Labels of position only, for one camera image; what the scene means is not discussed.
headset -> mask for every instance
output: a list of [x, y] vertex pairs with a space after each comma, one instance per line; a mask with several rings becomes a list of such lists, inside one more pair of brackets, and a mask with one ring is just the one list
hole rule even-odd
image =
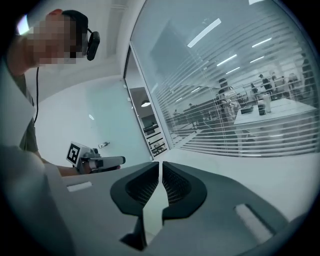
[[[91, 33], [87, 49], [85, 51], [86, 59], [88, 61], [92, 61], [95, 56], [98, 49], [98, 46], [100, 44], [100, 34], [98, 31], [92, 32], [89, 28], [88, 31]], [[38, 112], [39, 112], [39, 87], [38, 87], [38, 76], [39, 76], [39, 67], [36, 69], [36, 114], [34, 118], [34, 123], [37, 121]]]

ceiling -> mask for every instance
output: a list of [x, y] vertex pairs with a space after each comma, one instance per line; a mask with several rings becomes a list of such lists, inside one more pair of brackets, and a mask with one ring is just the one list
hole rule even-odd
[[[54, 64], [39, 69], [39, 101], [76, 84], [102, 77], [120, 76], [116, 58], [120, 25], [129, 0], [48, 0], [28, 13], [28, 23], [32, 27], [55, 9], [76, 10], [88, 17], [89, 28], [98, 31], [100, 44], [94, 60], [77, 60], [76, 64]], [[36, 94], [36, 69], [25, 74], [27, 86]]]

glass wall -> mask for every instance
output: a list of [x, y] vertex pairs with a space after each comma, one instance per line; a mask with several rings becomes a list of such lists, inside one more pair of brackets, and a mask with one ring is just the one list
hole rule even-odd
[[131, 44], [171, 148], [318, 151], [319, 66], [271, 0], [147, 0]]

